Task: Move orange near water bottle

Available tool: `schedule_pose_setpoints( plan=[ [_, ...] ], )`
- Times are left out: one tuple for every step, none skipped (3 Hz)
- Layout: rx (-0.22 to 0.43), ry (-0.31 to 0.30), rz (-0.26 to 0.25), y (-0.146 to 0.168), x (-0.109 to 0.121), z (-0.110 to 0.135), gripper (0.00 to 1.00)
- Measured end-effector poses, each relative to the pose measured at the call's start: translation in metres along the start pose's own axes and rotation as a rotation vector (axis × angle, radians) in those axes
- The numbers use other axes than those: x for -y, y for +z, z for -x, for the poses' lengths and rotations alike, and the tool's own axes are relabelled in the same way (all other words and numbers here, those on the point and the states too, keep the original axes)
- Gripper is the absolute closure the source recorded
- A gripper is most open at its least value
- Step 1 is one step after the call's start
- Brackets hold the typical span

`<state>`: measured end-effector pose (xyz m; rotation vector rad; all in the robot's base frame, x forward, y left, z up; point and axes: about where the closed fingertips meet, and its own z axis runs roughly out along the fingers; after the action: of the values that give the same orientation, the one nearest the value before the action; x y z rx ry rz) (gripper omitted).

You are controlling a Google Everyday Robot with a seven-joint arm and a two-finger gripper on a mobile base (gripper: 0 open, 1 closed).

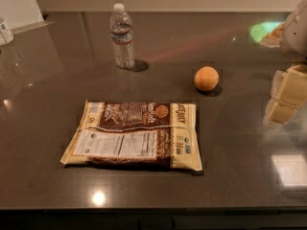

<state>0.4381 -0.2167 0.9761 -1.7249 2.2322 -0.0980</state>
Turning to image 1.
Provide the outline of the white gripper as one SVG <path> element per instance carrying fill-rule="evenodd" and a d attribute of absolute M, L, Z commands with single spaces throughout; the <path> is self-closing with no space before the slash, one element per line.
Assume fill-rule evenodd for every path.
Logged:
<path fill-rule="evenodd" d="M 286 18 L 280 49 L 289 61 L 307 62 L 307 0 L 301 0 Z M 286 71 L 277 70 L 271 96 L 280 104 L 301 107 L 307 101 L 307 65 L 294 64 Z"/>

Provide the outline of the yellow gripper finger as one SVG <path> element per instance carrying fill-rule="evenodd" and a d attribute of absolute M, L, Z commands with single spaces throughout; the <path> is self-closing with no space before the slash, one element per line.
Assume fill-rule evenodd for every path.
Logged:
<path fill-rule="evenodd" d="M 297 113 L 295 108 L 269 100 L 265 109 L 263 124 L 269 128 L 278 128 L 286 125 Z"/>

